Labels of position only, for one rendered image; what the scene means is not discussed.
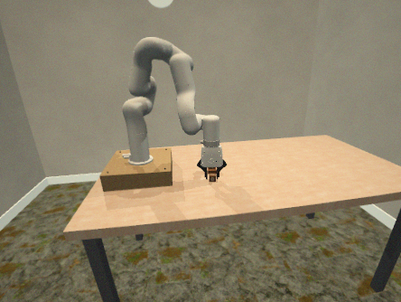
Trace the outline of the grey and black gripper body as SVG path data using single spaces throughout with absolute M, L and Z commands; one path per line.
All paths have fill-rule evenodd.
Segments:
M 221 167 L 223 165 L 222 147 L 206 147 L 202 145 L 200 162 L 202 167 Z

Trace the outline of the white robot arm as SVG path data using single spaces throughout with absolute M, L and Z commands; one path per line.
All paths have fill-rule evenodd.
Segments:
M 147 37 L 135 47 L 129 81 L 129 91 L 137 98 L 129 99 L 122 108 L 130 148 L 130 153 L 123 154 L 122 157 L 128 158 L 130 165 L 147 165 L 154 160 L 149 153 L 144 119 L 144 116 L 153 109 L 157 88 L 155 79 L 151 76 L 152 60 L 161 60 L 170 64 L 177 92 L 178 115 L 183 131 L 192 136 L 203 130 L 203 139 L 200 143 L 206 147 L 219 146 L 219 117 L 195 114 L 196 88 L 191 73 L 194 66 L 192 58 L 170 42 L 156 37 Z M 149 95 L 145 96 L 146 94 Z

